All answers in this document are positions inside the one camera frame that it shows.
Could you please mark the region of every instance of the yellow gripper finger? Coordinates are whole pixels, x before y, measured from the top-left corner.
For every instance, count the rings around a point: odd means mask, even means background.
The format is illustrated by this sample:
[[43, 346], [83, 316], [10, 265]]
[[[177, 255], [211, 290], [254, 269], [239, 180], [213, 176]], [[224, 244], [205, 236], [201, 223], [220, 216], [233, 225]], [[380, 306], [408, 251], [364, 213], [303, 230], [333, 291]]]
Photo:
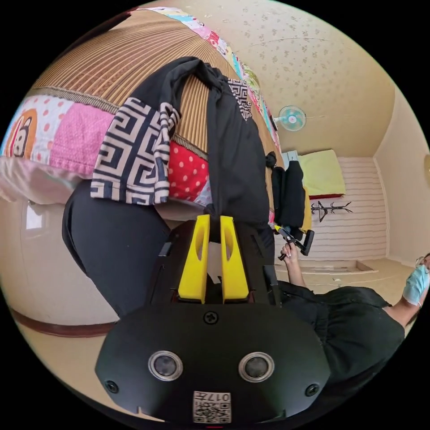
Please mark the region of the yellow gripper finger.
[[221, 265], [223, 300], [246, 300], [249, 294], [233, 218], [221, 216]]
[[197, 217], [178, 288], [182, 300], [205, 302], [210, 222], [210, 215]]

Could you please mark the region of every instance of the red polka dot fabric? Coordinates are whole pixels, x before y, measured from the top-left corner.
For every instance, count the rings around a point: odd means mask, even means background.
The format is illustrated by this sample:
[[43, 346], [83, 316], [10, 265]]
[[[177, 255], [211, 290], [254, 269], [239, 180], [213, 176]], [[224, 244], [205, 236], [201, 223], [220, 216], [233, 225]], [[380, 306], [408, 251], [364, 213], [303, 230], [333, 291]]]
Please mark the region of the red polka dot fabric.
[[202, 192], [208, 174], [207, 161], [175, 141], [170, 142], [169, 197], [193, 202]]

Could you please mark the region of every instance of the label sticker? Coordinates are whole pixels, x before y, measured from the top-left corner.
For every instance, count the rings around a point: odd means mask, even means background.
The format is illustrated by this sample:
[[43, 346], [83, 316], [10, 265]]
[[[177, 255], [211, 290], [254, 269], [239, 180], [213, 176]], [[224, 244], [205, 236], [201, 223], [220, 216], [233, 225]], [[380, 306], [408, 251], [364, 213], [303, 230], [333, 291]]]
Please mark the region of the label sticker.
[[195, 391], [193, 396], [193, 421], [203, 424], [227, 424], [232, 422], [230, 393]]

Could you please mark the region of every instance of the face mask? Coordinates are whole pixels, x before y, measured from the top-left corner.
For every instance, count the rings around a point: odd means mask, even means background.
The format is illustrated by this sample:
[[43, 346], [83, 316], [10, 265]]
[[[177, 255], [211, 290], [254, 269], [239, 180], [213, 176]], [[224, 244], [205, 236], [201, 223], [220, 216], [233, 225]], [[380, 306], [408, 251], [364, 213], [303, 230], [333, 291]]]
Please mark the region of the face mask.
[[429, 287], [430, 275], [424, 264], [418, 266], [406, 280], [406, 287], [403, 290], [403, 297], [410, 304], [421, 305], [420, 298]]

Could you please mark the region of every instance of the coat rack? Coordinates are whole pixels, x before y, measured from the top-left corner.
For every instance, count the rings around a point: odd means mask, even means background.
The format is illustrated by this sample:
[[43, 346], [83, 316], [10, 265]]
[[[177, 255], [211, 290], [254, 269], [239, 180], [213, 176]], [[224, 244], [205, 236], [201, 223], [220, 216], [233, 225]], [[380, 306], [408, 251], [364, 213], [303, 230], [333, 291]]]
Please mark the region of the coat rack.
[[334, 206], [334, 203], [332, 203], [330, 206], [323, 206], [323, 204], [318, 200], [318, 206], [314, 206], [314, 203], [312, 203], [312, 206], [310, 208], [311, 208], [312, 215], [316, 211], [318, 211], [319, 222], [322, 222], [322, 220], [328, 214], [329, 211], [332, 214], [334, 214], [335, 211], [347, 211], [348, 213], [352, 213], [353, 211], [347, 208], [347, 206], [350, 203], [351, 202], [349, 202], [349, 203], [347, 203], [346, 205], [343, 205], [343, 206]]

